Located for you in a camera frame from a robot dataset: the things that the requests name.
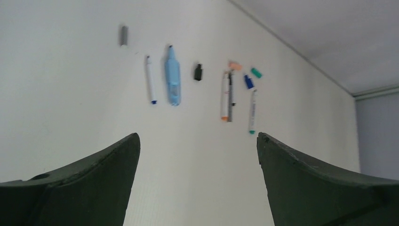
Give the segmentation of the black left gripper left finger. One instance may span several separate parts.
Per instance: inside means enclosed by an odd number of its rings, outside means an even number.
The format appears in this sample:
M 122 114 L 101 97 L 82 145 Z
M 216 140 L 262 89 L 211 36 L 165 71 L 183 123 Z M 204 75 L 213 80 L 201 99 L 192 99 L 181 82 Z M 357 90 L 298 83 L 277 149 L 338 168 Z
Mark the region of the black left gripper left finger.
M 0 185 L 3 226 L 121 226 L 140 156 L 133 133 L 29 180 Z

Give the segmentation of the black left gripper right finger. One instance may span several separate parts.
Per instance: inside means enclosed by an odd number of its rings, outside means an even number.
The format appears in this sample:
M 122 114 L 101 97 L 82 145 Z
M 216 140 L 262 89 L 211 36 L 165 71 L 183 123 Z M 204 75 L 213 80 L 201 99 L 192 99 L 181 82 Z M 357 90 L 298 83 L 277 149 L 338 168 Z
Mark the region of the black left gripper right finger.
M 339 168 L 262 132 L 257 153 L 275 225 L 398 225 L 397 180 Z

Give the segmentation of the blue pen cap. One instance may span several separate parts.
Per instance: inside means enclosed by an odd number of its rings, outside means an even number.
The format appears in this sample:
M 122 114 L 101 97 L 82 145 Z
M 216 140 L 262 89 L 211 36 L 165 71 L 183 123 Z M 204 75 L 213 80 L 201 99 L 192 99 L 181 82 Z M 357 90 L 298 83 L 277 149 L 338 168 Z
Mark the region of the blue pen cap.
M 248 74 L 244 74 L 244 82 L 246 84 L 247 89 L 252 89 L 255 87 L 252 82 L 252 79 L 250 78 L 250 76 Z

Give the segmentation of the white pen blue end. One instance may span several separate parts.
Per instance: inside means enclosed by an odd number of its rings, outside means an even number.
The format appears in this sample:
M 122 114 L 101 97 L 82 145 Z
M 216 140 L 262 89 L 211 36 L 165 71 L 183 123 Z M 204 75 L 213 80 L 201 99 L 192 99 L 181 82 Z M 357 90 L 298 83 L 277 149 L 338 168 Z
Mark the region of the white pen blue end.
M 153 77 L 152 77 L 152 60 L 149 55 L 146 56 L 145 60 L 146 60 L 146 74 L 147 74 L 147 79 L 148 79 L 150 100 L 151 100 L 152 105 L 156 105 L 157 98 L 156 98 L 156 93 L 155 93 L 154 81 L 153 81 Z

